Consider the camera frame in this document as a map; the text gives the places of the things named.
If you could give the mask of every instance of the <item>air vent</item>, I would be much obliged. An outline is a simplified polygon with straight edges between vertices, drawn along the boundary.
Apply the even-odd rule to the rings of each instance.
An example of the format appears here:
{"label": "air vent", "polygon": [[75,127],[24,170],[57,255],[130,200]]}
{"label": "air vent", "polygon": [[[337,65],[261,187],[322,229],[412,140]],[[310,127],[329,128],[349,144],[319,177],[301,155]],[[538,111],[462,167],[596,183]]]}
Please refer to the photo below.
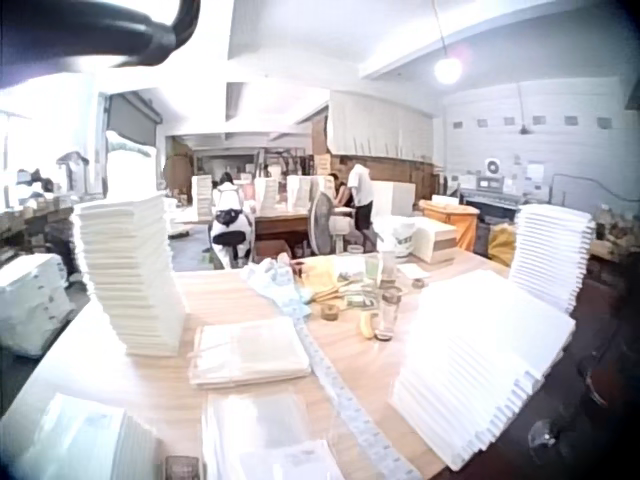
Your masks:
{"label": "air vent", "polygon": [[613,120],[609,117],[598,117],[598,128],[602,130],[611,130],[613,128]]}

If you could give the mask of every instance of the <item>banana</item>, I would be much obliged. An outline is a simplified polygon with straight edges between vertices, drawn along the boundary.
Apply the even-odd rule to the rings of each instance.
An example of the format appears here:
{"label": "banana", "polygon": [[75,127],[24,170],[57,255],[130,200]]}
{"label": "banana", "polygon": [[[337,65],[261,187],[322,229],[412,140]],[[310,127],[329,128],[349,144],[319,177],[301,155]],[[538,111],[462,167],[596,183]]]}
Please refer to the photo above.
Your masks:
{"label": "banana", "polygon": [[373,327],[371,326],[373,315],[373,312],[362,312],[360,314],[360,333],[362,333],[367,340],[373,338]]}

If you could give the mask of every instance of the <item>black pants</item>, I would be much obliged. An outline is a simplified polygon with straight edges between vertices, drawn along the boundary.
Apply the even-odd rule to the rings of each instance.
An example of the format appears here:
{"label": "black pants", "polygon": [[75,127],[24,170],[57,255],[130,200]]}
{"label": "black pants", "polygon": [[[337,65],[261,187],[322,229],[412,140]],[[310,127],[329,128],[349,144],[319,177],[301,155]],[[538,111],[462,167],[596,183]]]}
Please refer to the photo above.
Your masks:
{"label": "black pants", "polygon": [[371,228],[371,211],[373,202],[369,202],[361,207],[356,207],[355,223],[356,230],[362,232]]}

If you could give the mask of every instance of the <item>man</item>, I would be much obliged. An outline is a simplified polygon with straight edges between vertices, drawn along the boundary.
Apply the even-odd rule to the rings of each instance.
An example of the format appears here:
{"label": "man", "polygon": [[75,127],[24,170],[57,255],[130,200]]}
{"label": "man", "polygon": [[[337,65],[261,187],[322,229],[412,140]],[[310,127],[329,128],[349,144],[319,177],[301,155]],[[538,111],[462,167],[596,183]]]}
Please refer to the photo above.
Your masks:
{"label": "man", "polygon": [[366,247],[366,241],[369,240],[375,250],[376,244],[367,233],[371,228],[371,210],[373,209],[373,185],[369,178],[369,169],[350,157],[342,157],[340,165],[349,172],[347,188],[351,190],[356,207],[355,224],[356,230],[362,234],[362,246]]}

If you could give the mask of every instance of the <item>ceiling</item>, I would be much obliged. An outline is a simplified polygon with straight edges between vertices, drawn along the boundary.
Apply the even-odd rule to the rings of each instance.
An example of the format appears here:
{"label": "ceiling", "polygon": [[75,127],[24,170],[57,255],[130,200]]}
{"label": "ceiling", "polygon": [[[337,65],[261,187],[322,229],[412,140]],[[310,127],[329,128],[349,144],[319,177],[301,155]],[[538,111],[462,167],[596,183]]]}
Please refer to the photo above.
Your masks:
{"label": "ceiling", "polygon": [[465,69],[443,88],[432,73],[442,45],[431,0],[207,0],[191,41],[164,64],[110,70],[98,85],[140,91],[162,113],[161,133],[196,150],[299,147],[309,142],[304,121],[331,90],[437,116],[443,95],[459,89],[611,76],[627,53],[610,50],[627,32],[612,28],[617,19],[594,18],[594,2],[437,0]]}
{"label": "ceiling", "polygon": [[527,80],[607,77],[638,64],[635,29],[616,11],[589,7],[494,28],[449,45],[465,72],[455,85],[432,75],[442,58],[432,52],[380,78],[424,82],[434,91],[452,93]]}

